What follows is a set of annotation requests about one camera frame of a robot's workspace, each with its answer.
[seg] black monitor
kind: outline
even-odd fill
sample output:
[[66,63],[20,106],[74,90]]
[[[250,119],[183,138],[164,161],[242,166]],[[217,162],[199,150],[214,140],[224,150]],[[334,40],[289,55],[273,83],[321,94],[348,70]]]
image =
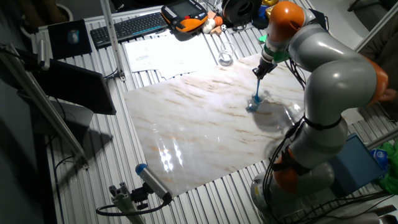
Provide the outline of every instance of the black monitor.
[[[17,51],[25,63],[37,64],[37,54]],[[108,86],[98,72],[50,59],[50,68],[47,71],[32,73],[48,96],[76,103],[94,113],[116,114]]]

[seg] green object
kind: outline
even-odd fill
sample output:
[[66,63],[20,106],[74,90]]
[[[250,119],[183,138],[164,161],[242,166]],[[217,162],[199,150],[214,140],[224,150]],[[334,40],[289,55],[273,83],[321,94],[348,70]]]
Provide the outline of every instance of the green object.
[[388,171],[379,185],[390,194],[398,194],[398,141],[394,145],[386,142],[379,148],[387,152],[389,161]]
[[259,43],[260,44],[265,44],[267,41],[267,36],[263,35],[262,37],[259,38]]
[[[260,44],[265,44],[267,42],[267,36],[263,35],[262,37],[259,38],[259,43]],[[289,58],[289,53],[286,51],[283,52],[273,52],[267,48],[266,45],[264,45],[264,51],[267,52],[269,55],[274,56],[274,63],[279,63],[287,60]]]

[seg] keyboard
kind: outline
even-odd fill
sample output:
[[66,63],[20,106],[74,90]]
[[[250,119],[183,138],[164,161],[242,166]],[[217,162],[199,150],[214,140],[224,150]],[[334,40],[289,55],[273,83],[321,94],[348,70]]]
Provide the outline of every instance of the keyboard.
[[[164,21],[160,12],[118,22],[114,25],[119,43],[158,32],[166,27],[167,23]],[[108,29],[106,27],[91,30],[90,35],[97,50],[111,45]]]

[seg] blue cap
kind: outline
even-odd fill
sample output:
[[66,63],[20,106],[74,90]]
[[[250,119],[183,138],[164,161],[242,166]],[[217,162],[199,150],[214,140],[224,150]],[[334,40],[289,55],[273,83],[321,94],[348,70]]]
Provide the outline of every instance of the blue cap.
[[137,175],[140,175],[141,172],[142,172],[146,167],[148,167],[147,164],[138,164],[138,165],[136,166],[136,173],[137,173]]

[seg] white marble surface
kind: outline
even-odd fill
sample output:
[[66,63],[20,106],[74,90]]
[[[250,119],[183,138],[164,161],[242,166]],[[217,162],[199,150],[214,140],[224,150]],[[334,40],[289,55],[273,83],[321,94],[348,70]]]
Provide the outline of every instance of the white marble surface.
[[303,90],[284,64],[261,82],[259,109],[246,111],[258,63],[253,55],[124,94],[147,164],[174,196],[266,159],[302,116]]

